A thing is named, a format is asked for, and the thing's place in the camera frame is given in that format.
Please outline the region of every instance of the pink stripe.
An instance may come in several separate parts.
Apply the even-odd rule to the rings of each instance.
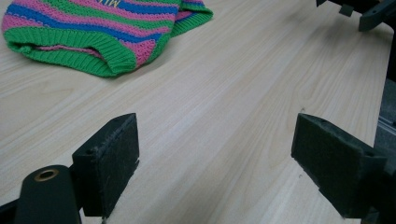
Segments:
[[[121,41],[121,44],[134,52],[137,60],[136,67],[139,67],[149,59],[155,47],[155,40],[146,40],[140,43]]]
[[[116,14],[119,16],[122,16],[126,19],[131,19],[131,20],[141,20],[141,21],[173,21],[175,19],[175,15],[173,14],[138,14],[138,13],[133,13],[124,9],[116,8],[116,7],[107,7],[104,6],[101,3],[98,3],[94,1],[89,0],[69,0],[70,2],[80,5],[83,7],[91,7],[95,8],[101,11],[105,11],[111,14]]]
[[[176,15],[176,20],[177,20],[177,21],[178,21],[178,20],[182,20],[182,19],[184,19],[184,18],[190,16],[191,14],[192,14],[191,11],[180,11],[180,12],[178,12],[177,15]]]
[[[51,46],[51,47],[38,47],[38,49],[41,49],[41,50],[44,50],[44,51],[51,51],[51,50],[58,50],[58,49],[67,49],[67,50],[73,50],[73,51],[88,53],[88,54],[91,54],[91,55],[93,55],[93,56],[95,56],[97,58],[100,58],[102,60],[104,59],[102,57],[102,55],[98,51],[96,51],[94,49],[70,48],[70,47],[67,47],[67,46],[64,46],[64,45],[55,45],[55,46]]]
[[[155,47],[155,40],[146,40],[140,43],[130,43],[130,42],[121,41],[121,44],[126,48],[130,49],[134,53],[136,57],[136,67],[139,67],[149,59],[149,56],[151,55],[151,52]],[[78,48],[67,47],[64,45],[55,45],[50,47],[37,47],[37,48],[44,51],[58,50],[58,49],[73,50],[73,51],[88,53],[97,58],[104,60],[100,52],[98,52],[95,49],[78,49]]]
[[[138,6],[149,6],[149,7],[179,7],[178,4],[167,4],[159,2],[138,2],[136,0],[124,0],[126,3],[138,5]]]
[[[42,23],[26,20],[25,18],[21,18],[18,16],[6,14],[3,18],[3,25],[1,27],[2,32],[14,27],[22,27],[22,26],[43,26]]]
[[[122,31],[126,34],[136,35],[136,36],[148,36],[158,33],[166,33],[169,31],[169,28],[164,26],[152,30],[142,30],[137,27],[133,27],[132,25],[126,25],[122,23],[118,23],[115,21],[107,21],[99,18],[93,17],[80,17],[80,16],[72,16],[68,14],[64,14],[62,11],[58,11],[47,4],[43,4],[39,0],[14,0],[14,4],[21,4],[22,6],[29,7],[31,9],[35,9],[37,11],[43,12],[46,15],[51,16],[53,19],[57,21],[63,21],[68,23],[80,23],[80,24],[94,24],[109,27],[115,30]]]

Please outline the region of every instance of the black bracket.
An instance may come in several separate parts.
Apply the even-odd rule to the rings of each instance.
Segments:
[[[374,208],[375,223],[395,223],[396,171],[381,150],[325,119],[299,114],[291,156],[342,217],[365,218]]]
[[[73,165],[52,165],[23,180],[18,200],[0,207],[0,223],[81,223],[109,217],[139,163],[136,115],[112,119],[75,153]]]

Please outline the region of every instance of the wood grain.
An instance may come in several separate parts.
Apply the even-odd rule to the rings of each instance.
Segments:
[[[318,192],[291,141],[303,111],[373,144],[393,31],[359,33],[357,13],[313,0],[205,4],[212,21],[116,79],[33,62],[1,38],[0,204],[135,112],[141,163],[108,223],[360,223]]]

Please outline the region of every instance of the knitted sweater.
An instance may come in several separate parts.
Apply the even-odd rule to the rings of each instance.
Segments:
[[[152,62],[170,37],[212,15],[201,0],[14,0],[2,31],[28,58],[114,77]]]

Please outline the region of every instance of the black mechanical part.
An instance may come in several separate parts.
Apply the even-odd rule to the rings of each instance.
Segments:
[[[139,163],[136,116],[108,122],[75,153],[71,167],[87,217],[108,217]]]
[[[69,169],[48,166],[23,180],[15,224],[81,223],[78,210]]]
[[[352,16],[352,12],[353,12],[353,7],[352,6],[349,6],[347,4],[343,4],[341,6],[340,14],[343,14],[344,16],[350,17],[350,16]]]
[[[291,156],[342,217],[365,218],[373,207],[381,223],[396,220],[396,173],[381,151],[327,120],[299,114]]]
[[[81,223],[109,217],[139,163],[136,115],[112,119],[73,154],[70,168],[54,165],[28,175],[21,197],[0,206],[0,223]]]
[[[384,22],[396,32],[396,0],[329,0],[340,6],[350,6],[362,14],[359,30],[369,31]],[[320,6],[326,0],[317,0]],[[396,39],[393,34],[392,47],[389,55],[387,78],[396,81]]]

